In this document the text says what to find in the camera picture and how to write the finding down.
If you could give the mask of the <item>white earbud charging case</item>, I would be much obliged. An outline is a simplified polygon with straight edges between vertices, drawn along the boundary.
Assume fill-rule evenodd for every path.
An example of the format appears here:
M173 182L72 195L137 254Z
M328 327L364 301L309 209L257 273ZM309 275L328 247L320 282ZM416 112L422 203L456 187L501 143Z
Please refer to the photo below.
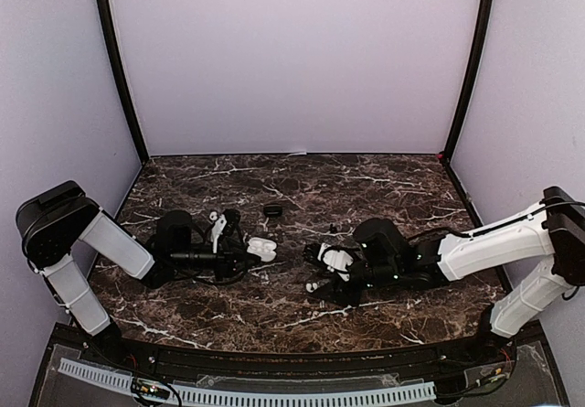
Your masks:
M258 256L262 262L272 262L277 256L276 249L275 241L252 237L248 241L247 253Z

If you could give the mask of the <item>black charging case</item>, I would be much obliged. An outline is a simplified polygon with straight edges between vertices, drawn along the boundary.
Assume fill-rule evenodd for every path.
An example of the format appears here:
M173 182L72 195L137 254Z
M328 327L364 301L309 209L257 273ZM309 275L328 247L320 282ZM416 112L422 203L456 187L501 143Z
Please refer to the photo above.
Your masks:
M262 212L265 217L277 218L283 214L283 206L277 203L271 203L263 206Z

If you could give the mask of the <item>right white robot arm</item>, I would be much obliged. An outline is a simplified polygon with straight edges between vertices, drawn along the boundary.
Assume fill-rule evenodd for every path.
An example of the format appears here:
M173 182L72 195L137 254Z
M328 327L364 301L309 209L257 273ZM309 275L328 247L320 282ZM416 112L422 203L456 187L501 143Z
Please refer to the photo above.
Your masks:
M430 290L480 271L536 258L537 266L519 286L482 314L478 336L466 346L476 365L488 363L523 325L572 288L584 285L584 204L560 187L504 220L474 230L442 229L422 241L406 238L389 219L369 219L353 233L355 248L311 243L310 264L333 274L308 292L340 306L357 306L371 288Z

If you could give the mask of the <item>black front rail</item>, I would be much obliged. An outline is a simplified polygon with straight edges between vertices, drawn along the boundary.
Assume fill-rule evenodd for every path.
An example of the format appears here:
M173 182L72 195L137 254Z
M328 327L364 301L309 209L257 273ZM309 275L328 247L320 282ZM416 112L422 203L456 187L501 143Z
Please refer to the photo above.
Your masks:
M407 375L450 373L476 364L465 339L430 345L333 353L251 353L173 347L122 338L140 370L169 377L197 374L252 377L316 377L383 370Z

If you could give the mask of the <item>left black frame post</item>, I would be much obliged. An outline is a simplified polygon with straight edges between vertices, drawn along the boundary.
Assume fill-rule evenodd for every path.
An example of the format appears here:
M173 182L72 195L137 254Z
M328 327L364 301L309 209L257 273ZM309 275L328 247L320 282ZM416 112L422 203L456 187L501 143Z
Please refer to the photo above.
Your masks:
M96 0L96 4L101 23L101 32L124 119L132 138L134 150L139 161L144 165L149 161L150 156L134 109L130 87L122 64L122 55L114 27L112 5L110 0Z

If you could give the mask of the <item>black frame post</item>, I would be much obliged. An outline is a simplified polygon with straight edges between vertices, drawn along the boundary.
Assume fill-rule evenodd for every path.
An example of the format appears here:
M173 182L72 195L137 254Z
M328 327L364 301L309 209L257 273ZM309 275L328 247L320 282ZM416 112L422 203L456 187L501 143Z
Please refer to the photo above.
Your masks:
M481 58L484 51L484 42L487 35L492 5L493 0L479 0L472 44L470 47L467 66L463 76L463 83L447 140L444 149L441 152L441 161L445 166L448 166L451 163L463 130L465 116L472 99L473 88L476 82Z
M101 32L124 119L132 138L134 150L139 161L144 165L149 161L150 156L134 109L130 87L122 64L122 55L114 27L112 5L110 0L96 0L96 4L101 23Z

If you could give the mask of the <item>right black frame post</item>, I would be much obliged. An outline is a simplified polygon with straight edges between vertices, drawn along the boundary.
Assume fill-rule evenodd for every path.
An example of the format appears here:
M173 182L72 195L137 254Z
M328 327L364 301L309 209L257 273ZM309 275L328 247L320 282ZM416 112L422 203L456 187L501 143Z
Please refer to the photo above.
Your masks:
M445 166L448 166L451 163L463 130L465 116L472 99L473 88L476 82L481 58L484 51L484 42L487 35L492 5L493 0L479 0L472 44L470 47L467 66L463 76L463 83L447 140L444 149L441 152L441 161Z

